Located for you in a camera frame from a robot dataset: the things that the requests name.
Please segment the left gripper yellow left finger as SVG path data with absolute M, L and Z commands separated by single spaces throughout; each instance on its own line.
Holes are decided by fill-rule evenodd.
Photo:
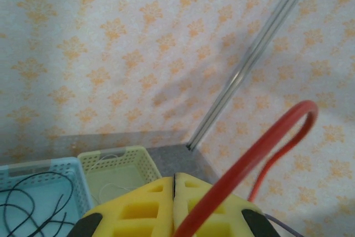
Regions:
M 172 236 L 173 231 L 173 179 L 166 177 L 95 206 L 72 235 Z

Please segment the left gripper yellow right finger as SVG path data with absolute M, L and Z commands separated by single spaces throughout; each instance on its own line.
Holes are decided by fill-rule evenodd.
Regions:
M 210 190 L 211 184 L 186 173 L 174 174 L 174 229 Z M 277 236 L 278 232 L 255 204 L 230 194 L 194 236 Z

